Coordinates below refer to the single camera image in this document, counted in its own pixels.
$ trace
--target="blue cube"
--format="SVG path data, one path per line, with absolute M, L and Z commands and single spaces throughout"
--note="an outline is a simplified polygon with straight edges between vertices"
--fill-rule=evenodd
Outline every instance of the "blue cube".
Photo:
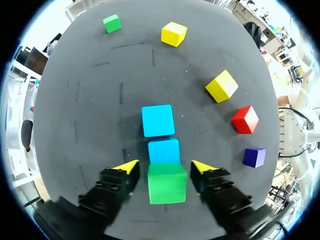
M 250 147 L 245 150 L 243 164 L 257 168 L 265 163 L 267 150 L 260 147 Z
M 146 138 L 175 134 L 171 105 L 144 106 L 141 112 L 143 133 Z
M 167 139 L 151 140 L 148 143 L 150 164 L 179 164 L 179 140 Z

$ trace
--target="cube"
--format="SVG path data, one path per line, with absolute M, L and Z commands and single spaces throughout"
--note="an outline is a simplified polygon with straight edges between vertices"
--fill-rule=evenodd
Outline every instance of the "cube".
M 243 164 L 257 168 L 265 163 L 267 150 L 265 148 L 250 147 L 245 150 Z
M 185 39 L 187 27 L 170 22 L 161 30 L 161 41 L 174 47 L 178 47 Z
M 205 89 L 210 93 L 217 103 L 221 103 L 231 98 L 238 89 L 238 84 L 227 70 L 220 73 L 213 79 Z
M 148 143 L 148 149 L 151 164 L 180 163 L 179 140 L 174 137 L 151 140 Z
M 108 16 L 107 18 L 103 19 L 103 25 L 106 29 L 106 32 L 108 34 L 121 29 L 121 23 L 120 19 L 117 14 L 114 14 L 112 16 Z
M 151 163 L 148 170 L 150 204 L 184 203 L 187 173 L 180 163 Z
M 175 134 L 174 116 L 170 104 L 144 106 L 141 112 L 143 134 L 146 138 Z
M 236 112 L 231 122 L 238 133 L 253 134 L 259 118 L 252 106 L 245 106 Z

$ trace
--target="red cube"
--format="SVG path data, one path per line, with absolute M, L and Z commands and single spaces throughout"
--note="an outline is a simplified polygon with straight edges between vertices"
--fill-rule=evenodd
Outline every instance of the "red cube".
M 253 134 L 258 121 L 259 118 L 252 106 L 240 108 L 231 120 L 236 131 L 240 134 Z

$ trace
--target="black mat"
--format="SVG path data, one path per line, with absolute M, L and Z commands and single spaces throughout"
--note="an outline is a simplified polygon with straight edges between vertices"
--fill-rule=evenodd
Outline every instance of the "black mat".
M 122 29 L 107 34 L 103 18 L 118 14 Z M 169 22 L 188 27 L 184 42 L 161 42 Z M 205 85 L 227 69 L 239 85 L 231 99 L 215 103 Z M 261 53 L 227 10 L 200 0 L 116 0 L 80 15 L 66 30 L 44 69 L 34 108 L 34 137 L 50 197 L 77 196 L 99 172 L 141 161 L 141 178 L 106 233 L 124 240 L 207 240 L 225 233 L 191 183 L 185 203 L 150 205 L 148 140 L 141 107 L 171 104 L 181 163 L 226 168 L 254 207 L 271 187 L 279 146 L 277 101 Z M 238 108 L 259 117 L 252 135 L 233 129 Z M 266 148 L 264 166 L 242 164 L 247 147 Z

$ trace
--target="green cube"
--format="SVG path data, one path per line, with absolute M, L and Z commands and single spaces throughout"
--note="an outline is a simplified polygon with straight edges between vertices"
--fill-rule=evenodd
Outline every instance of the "green cube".
M 112 16 L 108 16 L 107 18 L 103 19 L 103 25 L 106 29 L 106 32 L 108 34 L 121 29 L 121 23 L 120 19 L 117 14 L 114 14 Z
M 187 173 L 180 163 L 152 163 L 148 171 L 150 204 L 186 201 Z

